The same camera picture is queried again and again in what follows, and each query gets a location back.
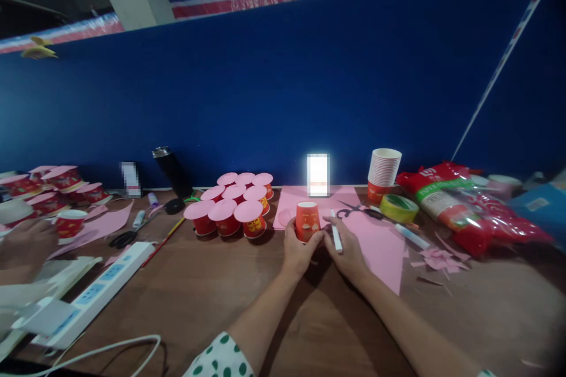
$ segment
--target tape roll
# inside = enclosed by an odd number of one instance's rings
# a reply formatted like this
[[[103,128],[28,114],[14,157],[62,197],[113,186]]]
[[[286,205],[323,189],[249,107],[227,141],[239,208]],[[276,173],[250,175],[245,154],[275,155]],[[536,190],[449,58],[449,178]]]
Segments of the tape roll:
[[[413,222],[419,212],[415,202],[396,194],[384,195],[380,208],[386,217],[403,224]]]

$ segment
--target yellow object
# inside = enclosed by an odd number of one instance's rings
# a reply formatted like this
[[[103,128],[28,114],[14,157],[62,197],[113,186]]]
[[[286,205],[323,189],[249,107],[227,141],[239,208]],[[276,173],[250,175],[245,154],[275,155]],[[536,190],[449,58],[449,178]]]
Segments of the yellow object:
[[[56,58],[57,55],[53,50],[48,49],[47,47],[43,46],[35,46],[32,48],[28,48],[22,51],[22,57],[30,57],[32,59],[43,59],[46,57],[54,57]]]
[[[403,224],[413,222],[419,212],[419,207],[415,202],[396,194],[384,195],[380,209],[386,217]]]

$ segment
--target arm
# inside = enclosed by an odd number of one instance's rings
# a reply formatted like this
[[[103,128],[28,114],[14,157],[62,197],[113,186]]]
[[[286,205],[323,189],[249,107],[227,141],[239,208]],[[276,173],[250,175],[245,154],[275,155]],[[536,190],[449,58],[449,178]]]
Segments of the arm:
[[[379,315],[420,377],[476,377],[482,368],[415,314],[367,267],[360,243],[338,218],[323,217],[336,225],[344,253],[337,254],[331,237],[324,244],[340,272],[352,282]]]
[[[186,376],[193,375],[199,367],[198,374],[211,371],[211,375],[222,375],[225,364],[229,364],[231,375],[259,374],[279,321],[323,235],[324,232],[316,233],[305,246],[295,234],[295,220],[289,222],[285,229],[285,259],[277,277],[228,328],[227,334],[219,335],[193,361]]]

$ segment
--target polka dot sleeve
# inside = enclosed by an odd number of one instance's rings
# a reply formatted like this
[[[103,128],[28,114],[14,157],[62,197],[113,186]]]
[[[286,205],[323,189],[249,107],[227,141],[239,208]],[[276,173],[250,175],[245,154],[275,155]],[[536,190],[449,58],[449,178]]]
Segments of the polka dot sleeve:
[[[254,377],[242,351],[226,332],[195,358],[183,377]]]

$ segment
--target black thermos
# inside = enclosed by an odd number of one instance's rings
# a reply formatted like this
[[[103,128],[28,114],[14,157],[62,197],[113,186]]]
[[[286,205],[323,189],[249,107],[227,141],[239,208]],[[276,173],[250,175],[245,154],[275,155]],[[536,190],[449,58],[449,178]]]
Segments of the black thermos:
[[[175,153],[171,151],[169,147],[158,147],[153,152],[153,158],[159,164],[161,170],[167,176],[167,179],[171,182],[171,187],[173,191],[180,197],[184,199],[193,194],[193,186],[190,183],[190,179],[181,168],[179,161],[175,157]]]

